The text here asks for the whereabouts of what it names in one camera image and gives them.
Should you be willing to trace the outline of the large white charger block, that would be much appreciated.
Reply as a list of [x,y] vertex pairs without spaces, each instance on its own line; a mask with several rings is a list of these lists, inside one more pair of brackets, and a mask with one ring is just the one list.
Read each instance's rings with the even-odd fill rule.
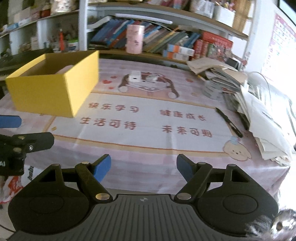
[[140,71],[131,71],[128,75],[129,82],[141,82],[142,81],[142,73]]

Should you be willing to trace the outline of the pink plush toy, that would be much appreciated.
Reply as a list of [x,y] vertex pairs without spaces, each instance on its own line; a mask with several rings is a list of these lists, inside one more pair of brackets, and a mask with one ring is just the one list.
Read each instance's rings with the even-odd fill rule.
[[74,67],[73,65],[67,65],[64,68],[57,71],[56,74],[65,74],[67,71],[69,71],[73,67]]

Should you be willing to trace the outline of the black electronic keyboard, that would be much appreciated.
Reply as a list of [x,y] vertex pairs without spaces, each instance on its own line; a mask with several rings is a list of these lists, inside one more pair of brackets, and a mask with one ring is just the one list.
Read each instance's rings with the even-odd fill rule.
[[41,50],[31,50],[31,51],[26,51],[20,54],[1,58],[1,64],[0,64],[1,81],[5,80],[6,77],[8,77],[10,74],[12,74],[17,69],[24,66],[25,64],[47,53],[53,53],[53,50],[51,48],[45,48]]

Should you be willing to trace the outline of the yellow cardboard box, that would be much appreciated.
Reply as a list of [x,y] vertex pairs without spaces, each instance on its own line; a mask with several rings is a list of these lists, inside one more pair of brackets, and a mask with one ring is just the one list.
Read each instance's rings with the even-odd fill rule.
[[[56,74],[67,65],[74,67]],[[16,110],[73,118],[99,81],[99,51],[48,53],[6,78]]]

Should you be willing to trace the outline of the black pen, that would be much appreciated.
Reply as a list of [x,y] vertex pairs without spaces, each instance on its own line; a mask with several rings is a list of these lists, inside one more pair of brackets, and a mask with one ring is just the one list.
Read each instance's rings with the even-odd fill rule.
[[242,138],[243,134],[241,131],[234,125],[234,123],[224,114],[219,108],[216,108],[216,112],[224,119],[224,121],[230,126],[233,132],[239,137]]

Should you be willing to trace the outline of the pink checked tablecloth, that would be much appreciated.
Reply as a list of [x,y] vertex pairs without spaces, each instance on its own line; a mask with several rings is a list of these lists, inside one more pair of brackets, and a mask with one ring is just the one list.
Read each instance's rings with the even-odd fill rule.
[[[129,82],[131,71],[141,82]],[[145,80],[158,74],[155,83]],[[44,169],[53,163],[72,168],[82,161],[111,156],[103,185],[152,193],[177,193],[185,181],[177,171],[178,154],[215,168],[236,164],[274,194],[288,173],[287,166],[261,157],[250,132],[237,138],[216,108],[242,128],[224,102],[202,93],[203,83],[185,70],[101,59],[99,82],[74,118],[19,113],[22,125],[2,129],[4,135],[49,131],[53,147],[29,154],[26,164]]]

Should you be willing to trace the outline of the pile of papers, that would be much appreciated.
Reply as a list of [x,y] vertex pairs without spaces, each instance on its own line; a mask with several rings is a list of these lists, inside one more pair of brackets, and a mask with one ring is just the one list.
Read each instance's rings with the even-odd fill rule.
[[237,110],[246,117],[263,159],[285,166],[295,164],[295,107],[288,97],[258,72],[245,74],[210,58],[187,65],[196,75],[211,71],[208,80],[234,91]]

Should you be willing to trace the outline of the red pen bottle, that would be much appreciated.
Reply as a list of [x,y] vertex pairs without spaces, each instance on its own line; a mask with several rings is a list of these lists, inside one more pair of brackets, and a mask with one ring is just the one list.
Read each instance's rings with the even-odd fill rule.
[[60,47],[61,52],[65,51],[64,35],[63,35],[63,31],[61,28],[59,29],[59,47]]

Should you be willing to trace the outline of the green lid jar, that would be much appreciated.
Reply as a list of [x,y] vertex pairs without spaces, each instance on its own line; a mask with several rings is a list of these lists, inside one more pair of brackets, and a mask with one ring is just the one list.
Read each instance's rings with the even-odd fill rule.
[[69,52],[75,52],[79,50],[78,39],[72,39],[67,42],[67,47]]

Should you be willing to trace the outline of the lower orange white box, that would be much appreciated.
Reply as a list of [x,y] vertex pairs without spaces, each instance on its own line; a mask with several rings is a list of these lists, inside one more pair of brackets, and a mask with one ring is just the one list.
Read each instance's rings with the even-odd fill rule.
[[163,57],[169,58],[169,59],[174,59],[174,60],[179,60],[179,61],[188,61],[190,58],[190,56],[188,56],[188,55],[169,52],[167,50],[163,51]]

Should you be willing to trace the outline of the orange white box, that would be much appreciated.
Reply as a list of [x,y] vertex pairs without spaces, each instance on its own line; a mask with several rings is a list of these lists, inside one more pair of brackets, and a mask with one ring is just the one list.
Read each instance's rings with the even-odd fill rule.
[[187,56],[191,56],[191,57],[194,56],[194,53],[195,53],[194,49],[182,47],[179,45],[172,45],[172,44],[168,44],[166,50],[168,52],[183,54],[183,55],[187,55]]
[[169,59],[174,59],[174,60],[179,60],[179,61],[188,61],[190,58],[190,56],[188,56],[188,55],[169,52],[167,50],[163,51],[163,57],[169,58]]

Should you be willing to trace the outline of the upper orange white box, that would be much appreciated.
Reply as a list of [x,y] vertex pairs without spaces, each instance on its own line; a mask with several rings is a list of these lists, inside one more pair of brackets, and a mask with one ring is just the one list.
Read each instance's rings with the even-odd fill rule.
[[166,50],[168,52],[183,54],[183,55],[187,55],[187,56],[191,56],[191,57],[194,56],[194,53],[195,53],[194,49],[182,47],[179,45],[172,45],[172,44],[168,44]]

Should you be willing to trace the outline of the red thick book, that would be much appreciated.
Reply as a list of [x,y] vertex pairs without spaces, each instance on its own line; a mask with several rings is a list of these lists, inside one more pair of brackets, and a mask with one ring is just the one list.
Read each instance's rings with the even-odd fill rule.
[[207,31],[203,31],[202,40],[210,44],[216,44],[216,45],[222,46],[227,49],[231,49],[233,46],[233,42],[231,40],[228,40],[220,35],[216,35],[214,33],[207,32]]

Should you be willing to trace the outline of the white bookshelf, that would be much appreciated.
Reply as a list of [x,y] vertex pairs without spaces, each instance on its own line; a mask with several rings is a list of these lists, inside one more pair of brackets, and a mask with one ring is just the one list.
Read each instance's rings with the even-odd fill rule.
[[18,68],[43,53],[98,50],[138,61],[185,64],[199,58],[247,64],[232,52],[231,37],[248,36],[187,11],[191,1],[44,1],[1,27],[1,66]]

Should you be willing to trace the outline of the pink cylindrical cup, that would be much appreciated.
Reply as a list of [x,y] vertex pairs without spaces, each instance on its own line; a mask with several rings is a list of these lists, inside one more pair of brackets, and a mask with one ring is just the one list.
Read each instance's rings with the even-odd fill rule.
[[126,29],[125,50],[129,54],[141,54],[144,40],[143,25],[128,25]]

